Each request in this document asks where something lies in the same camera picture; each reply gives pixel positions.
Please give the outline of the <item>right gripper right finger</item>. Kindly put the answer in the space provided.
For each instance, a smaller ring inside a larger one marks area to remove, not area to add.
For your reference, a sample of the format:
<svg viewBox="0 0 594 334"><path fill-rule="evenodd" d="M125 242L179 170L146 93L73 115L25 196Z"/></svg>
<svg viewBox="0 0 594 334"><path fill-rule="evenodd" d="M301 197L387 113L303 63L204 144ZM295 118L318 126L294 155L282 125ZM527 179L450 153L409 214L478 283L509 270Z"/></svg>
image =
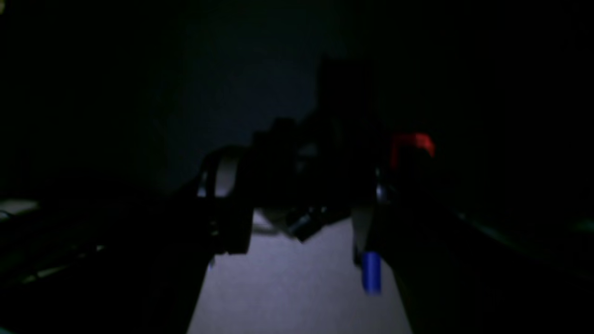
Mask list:
<svg viewBox="0 0 594 334"><path fill-rule="evenodd" d="M354 206L354 262L360 268L364 256L377 254L392 269L410 260L414 242L414 186L412 167L377 168L370 201Z"/></svg>

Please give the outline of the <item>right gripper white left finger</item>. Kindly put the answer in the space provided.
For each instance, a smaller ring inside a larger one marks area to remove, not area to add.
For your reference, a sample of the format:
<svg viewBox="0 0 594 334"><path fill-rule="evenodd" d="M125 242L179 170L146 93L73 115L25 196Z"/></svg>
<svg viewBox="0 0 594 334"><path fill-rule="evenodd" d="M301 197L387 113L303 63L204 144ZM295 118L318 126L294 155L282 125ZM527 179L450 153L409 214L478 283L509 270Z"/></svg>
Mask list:
<svg viewBox="0 0 594 334"><path fill-rule="evenodd" d="M176 193L194 210L215 254L240 255L250 249L254 206L245 190L247 153L242 146L210 152L197 175Z"/></svg>

